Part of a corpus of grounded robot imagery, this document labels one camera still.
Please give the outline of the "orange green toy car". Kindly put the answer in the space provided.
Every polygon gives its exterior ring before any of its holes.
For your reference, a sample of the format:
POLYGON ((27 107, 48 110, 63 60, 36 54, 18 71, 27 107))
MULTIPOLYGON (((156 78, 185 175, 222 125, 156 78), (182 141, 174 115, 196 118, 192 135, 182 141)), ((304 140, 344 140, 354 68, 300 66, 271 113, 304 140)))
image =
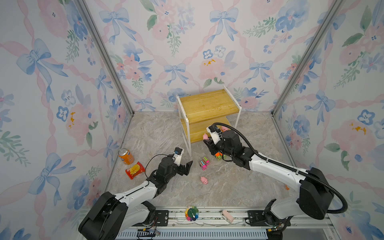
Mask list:
POLYGON ((218 152, 218 153, 215 154, 215 158, 217 160, 222 160, 223 159, 223 154, 218 152))

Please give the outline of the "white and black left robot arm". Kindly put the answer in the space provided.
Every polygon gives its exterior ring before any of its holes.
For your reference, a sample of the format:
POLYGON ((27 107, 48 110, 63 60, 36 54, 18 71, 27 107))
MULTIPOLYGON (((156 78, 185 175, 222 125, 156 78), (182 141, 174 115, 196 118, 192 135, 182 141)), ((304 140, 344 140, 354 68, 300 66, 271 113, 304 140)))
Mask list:
POLYGON ((160 195, 175 175, 187 176, 193 161, 181 165, 181 156, 167 155, 139 186, 119 194, 103 193, 78 227, 87 240, 114 240, 137 224, 155 223, 156 207, 149 201, 160 195))

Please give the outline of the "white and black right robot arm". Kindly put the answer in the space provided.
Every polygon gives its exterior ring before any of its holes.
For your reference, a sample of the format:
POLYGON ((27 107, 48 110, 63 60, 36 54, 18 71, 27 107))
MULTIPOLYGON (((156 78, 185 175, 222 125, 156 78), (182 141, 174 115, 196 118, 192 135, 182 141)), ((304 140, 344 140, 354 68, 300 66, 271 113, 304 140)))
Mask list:
POLYGON ((250 225, 263 222, 269 226, 285 224, 290 217, 307 215, 323 220, 329 210, 334 193, 320 170, 306 171, 268 158, 249 145, 243 146, 240 136, 233 130, 211 136, 203 135, 203 142, 212 155, 229 156, 238 167, 271 177, 295 191, 285 199, 272 199, 262 214, 251 219, 250 225))

